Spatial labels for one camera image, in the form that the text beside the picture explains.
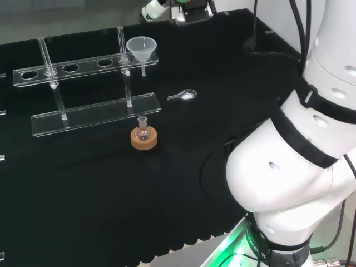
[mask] glass tube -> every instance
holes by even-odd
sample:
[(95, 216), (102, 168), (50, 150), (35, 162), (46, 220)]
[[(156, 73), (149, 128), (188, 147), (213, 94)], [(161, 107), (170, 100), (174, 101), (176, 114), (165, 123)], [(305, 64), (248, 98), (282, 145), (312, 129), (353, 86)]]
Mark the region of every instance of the glass tube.
[(120, 48), (121, 58), (119, 58), (119, 63), (128, 63), (130, 59), (126, 56), (126, 44), (125, 44), (125, 35), (123, 33), (123, 27), (118, 26), (117, 28), (117, 36), (118, 36), (118, 46)]
[(53, 68), (53, 66), (52, 66), (50, 54), (48, 53), (46, 42), (43, 37), (38, 38), (38, 44), (39, 44), (39, 48), (41, 50), (43, 61), (46, 65), (46, 69), (47, 69), (47, 71), (45, 72), (45, 75), (47, 75), (48, 78), (50, 79), (50, 87), (53, 89), (53, 93), (55, 94), (57, 107), (61, 113), (62, 120), (66, 121), (68, 118), (66, 115), (65, 106), (62, 101), (62, 96), (61, 96), (60, 90), (58, 88), (58, 85), (60, 83), (56, 79), (57, 70), (55, 68)]

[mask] white wall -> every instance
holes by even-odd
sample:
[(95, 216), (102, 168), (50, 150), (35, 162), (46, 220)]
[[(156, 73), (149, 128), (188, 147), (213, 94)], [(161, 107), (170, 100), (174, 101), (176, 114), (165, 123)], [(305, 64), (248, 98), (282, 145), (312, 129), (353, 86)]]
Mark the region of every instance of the white wall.
[[(301, 19), (306, 20), (306, 0), (296, 0)], [(250, 0), (250, 10), (253, 10), (254, 0)], [(267, 26), (300, 52), (298, 28), (288, 0), (259, 0), (257, 16)], [(325, 0), (312, 0), (311, 43), (314, 42), (323, 19)]]
[(218, 12), (250, 8), (250, 3), (250, 0), (215, 0), (215, 6)]

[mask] robotic arm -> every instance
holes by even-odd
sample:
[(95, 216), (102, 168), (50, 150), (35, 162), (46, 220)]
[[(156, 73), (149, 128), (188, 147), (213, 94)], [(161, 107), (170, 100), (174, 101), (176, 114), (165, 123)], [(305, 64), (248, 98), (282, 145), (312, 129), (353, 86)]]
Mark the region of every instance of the robotic arm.
[[(214, 0), (175, 0), (181, 7), (176, 16), (176, 24), (179, 26), (204, 21), (211, 18), (216, 12)], [(140, 13), (140, 19), (143, 22), (152, 22), (160, 18), (169, 6), (166, 0), (151, 0), (143, 7)]]
[[(355, 10), (355, 0), (327, 0), (304, 82), (228, 159), (233, 197), (254, 213), (276, 262), (284, 263), (273, 267), (314, 266), (309, 254), (313, 231), (356, 190), (344, 158), (348, 154), (356, 163)], [(256, 256), (257, 249), (244, 251)]]

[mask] black strap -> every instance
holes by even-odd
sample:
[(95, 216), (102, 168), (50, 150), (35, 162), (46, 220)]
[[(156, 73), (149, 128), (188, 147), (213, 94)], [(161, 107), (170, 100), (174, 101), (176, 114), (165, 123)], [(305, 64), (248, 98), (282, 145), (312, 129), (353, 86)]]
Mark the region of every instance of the black strap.
[(321, 97), (318, 95), (318, 90), (313, 85), (309, 85), (302, 77), (296, 87), (296, 93), (304, 107), (310, 107), (337, 121), (356, 124), (356, 110), (339, 106)]
[(284, 115), (280, 108), (272, 115), (271, 120), (284, 141), (311, 163), (326, 169), (338, 161), (338, 159), (325, 154), (309, 142), (294, 127), (293, 123)]

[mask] hole in rack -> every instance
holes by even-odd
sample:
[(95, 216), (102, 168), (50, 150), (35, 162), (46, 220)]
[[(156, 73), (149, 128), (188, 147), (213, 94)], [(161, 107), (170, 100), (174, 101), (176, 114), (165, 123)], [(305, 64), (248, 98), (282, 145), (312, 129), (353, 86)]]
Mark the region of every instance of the hole in rack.
[(106, 60), (99, 60), (97, 62), (97, 64), (100, 66), (100, 67), (108, 67), (108, 66), (111, 66), (113, 63), (113, 61), (111, 59), (106, 59)]
[(28, 71), (21, 74), (21, 78), (24, 80), (31, 80), (38, 75), (37, 71)]
[(76, 64), (67, 65), (67, 66), (64, 66), (64, 67), (63, 67), (63, 70), (64, 70), (65, 72), (71, 73), (71, 72), (74, 72), (74, 71), (79, 70), (79, 66), (76, 65)]

